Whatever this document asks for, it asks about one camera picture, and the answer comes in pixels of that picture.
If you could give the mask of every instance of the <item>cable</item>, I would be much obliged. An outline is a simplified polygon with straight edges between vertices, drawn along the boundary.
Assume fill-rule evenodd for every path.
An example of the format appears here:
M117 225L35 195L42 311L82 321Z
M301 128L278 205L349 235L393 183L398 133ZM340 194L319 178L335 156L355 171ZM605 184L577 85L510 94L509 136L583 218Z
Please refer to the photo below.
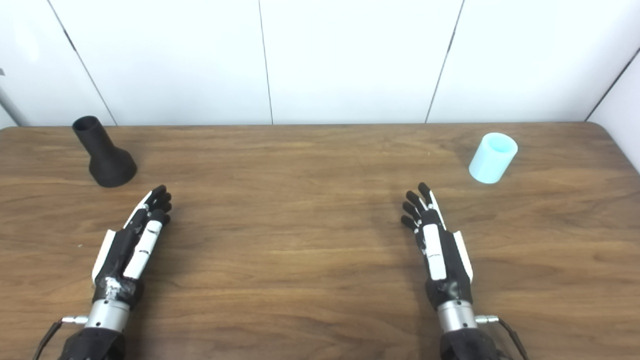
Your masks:
M509 337L511 338L511 340L513 340L513 343L516 345L516 348L518 349L518 352L522 356L522 359L529 360L527 351L524 349L524 346L520 341L520 337L518 337L518 333L515 332L503 319L498 320L498 322L509 333Z
M47 331L47 333L44 334L44 338L42 338L42 340L40 340L40 344L38 345L38 348L36 349L36 353L33 355L33 360L38 360L38 358L40 357L40 354L42 354L42 350L44 350L44 347L47 346L49 340L51 340L51 338L53 338L53 336L56 334L56 331L58 331L58 329L61 326L62 326L62 319L60 319L57 322L54 322L53 324L51 324L51 327L49 328L49 331Z

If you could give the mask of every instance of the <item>wood grain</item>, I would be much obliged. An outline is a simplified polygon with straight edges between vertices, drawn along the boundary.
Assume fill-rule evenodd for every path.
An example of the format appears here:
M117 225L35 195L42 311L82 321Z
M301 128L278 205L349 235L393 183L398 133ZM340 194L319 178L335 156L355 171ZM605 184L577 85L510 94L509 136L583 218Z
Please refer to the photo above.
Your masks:
M70 128L0 132L1 359L31 357L51 322L88 312L104 232L161 183L173 222L129 359L437 359L426 271L399 223L420 181L465 236L476 312L504 317L531 359L640 354L640 177L594 124L108 131L139 167L115 189L90 178ZM490 131L520 147L495 185L467 172Z

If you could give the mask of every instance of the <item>light blue cylinder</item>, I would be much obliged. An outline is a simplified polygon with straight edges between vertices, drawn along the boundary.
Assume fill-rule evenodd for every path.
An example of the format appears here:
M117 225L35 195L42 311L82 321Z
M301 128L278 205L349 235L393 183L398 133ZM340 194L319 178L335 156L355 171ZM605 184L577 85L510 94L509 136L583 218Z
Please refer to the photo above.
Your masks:
M469 172L481 183L497 183L516 152L518 144L514 139L505 134L488 133L482 137L476 155L469 165Z

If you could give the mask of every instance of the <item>black cylinder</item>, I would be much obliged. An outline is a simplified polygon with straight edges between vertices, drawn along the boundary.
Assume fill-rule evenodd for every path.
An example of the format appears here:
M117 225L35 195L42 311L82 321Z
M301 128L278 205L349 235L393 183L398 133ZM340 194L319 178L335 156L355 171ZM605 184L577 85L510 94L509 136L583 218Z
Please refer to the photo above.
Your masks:
M74 132L91 156L89 173L100 186L114 188L131 180L137 171L131 155L113 142L97 117L77 119Z

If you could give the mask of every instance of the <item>silver cylinder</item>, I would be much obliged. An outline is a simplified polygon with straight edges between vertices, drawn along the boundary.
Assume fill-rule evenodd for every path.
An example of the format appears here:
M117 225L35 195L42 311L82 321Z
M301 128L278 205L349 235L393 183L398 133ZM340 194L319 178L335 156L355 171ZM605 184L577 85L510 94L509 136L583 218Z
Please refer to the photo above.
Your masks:
M98 327L123 332L129 319L129 305L116 300L97 300L84 327Z
M471 303L462 300L447 301L438 306L438 318L442 331L456 331L478 327Z

